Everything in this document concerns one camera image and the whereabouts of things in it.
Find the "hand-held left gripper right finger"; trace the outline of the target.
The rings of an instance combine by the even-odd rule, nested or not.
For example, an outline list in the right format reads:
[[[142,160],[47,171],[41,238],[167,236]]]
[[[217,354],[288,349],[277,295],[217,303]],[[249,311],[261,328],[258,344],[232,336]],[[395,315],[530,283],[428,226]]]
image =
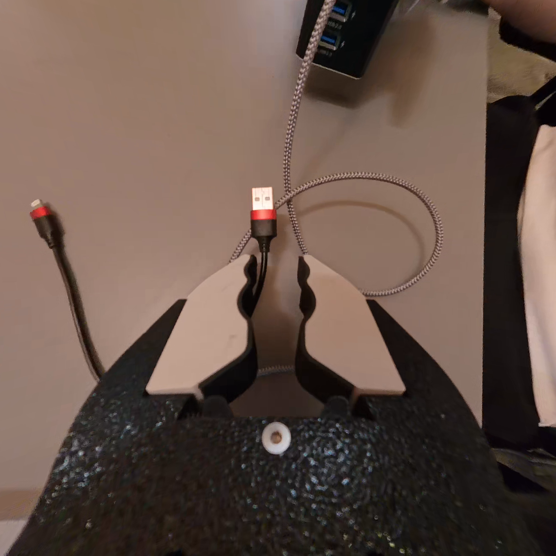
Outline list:
[[[365,296],[311,255],[299,257],[297,281],[300,385],[317,400],[403,395],[406,387]]]

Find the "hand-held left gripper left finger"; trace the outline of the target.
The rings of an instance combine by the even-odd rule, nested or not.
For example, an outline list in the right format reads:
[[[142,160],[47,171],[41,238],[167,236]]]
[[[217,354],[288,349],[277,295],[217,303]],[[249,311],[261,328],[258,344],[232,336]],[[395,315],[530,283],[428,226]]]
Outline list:
[[[198,401],[240,397],[258,362],[252,315],[257,259],[241,255],[187,297],[146,385],[149,395],[193,395]]]

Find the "black usb hub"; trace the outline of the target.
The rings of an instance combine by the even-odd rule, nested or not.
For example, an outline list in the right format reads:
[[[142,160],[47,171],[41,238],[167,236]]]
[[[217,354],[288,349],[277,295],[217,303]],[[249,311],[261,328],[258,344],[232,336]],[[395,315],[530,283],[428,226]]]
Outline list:
[[[363,77],[399,1],[335,1],[312,64],[353,79]]]

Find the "person in white shirt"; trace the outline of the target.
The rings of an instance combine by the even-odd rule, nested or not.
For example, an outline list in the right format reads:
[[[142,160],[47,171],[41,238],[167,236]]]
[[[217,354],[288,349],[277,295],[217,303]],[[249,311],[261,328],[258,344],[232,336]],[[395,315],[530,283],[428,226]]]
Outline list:
[[[539,127],[517,213],[526,331],[540,427],[555,427],[555,127]]]

